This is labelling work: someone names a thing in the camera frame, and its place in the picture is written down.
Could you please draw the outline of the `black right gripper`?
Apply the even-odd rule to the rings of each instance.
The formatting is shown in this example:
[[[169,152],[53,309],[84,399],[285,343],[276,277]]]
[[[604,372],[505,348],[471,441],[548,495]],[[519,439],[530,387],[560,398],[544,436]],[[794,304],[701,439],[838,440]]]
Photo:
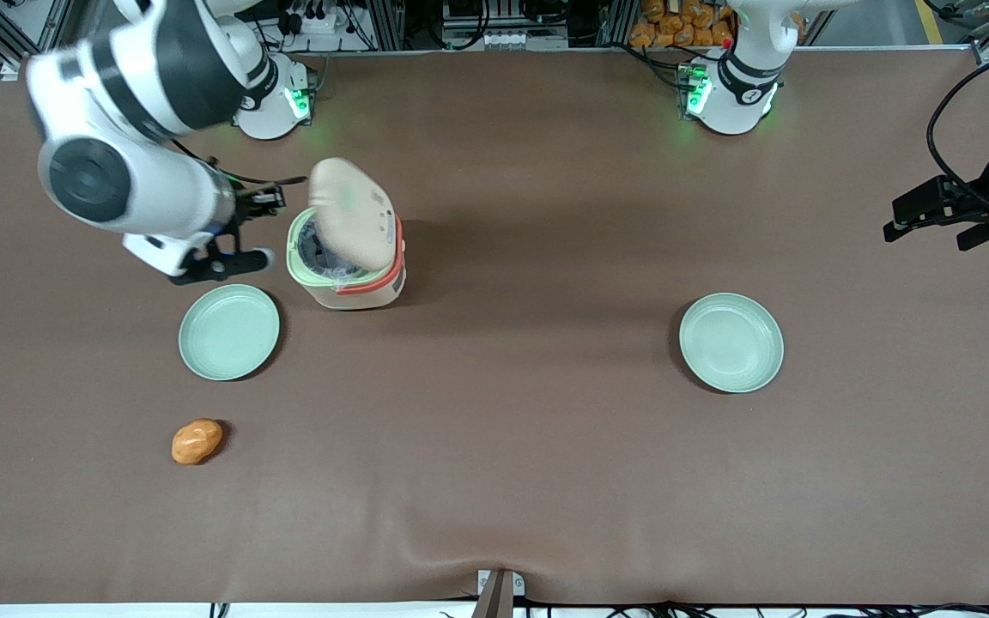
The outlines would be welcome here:
[[[252,219],[278,216],[286,208],[282,188],[306,181],[306,175],[271,181],[247,180],[247,186],[232,181],[217,181],[213,227],[239,227]]]

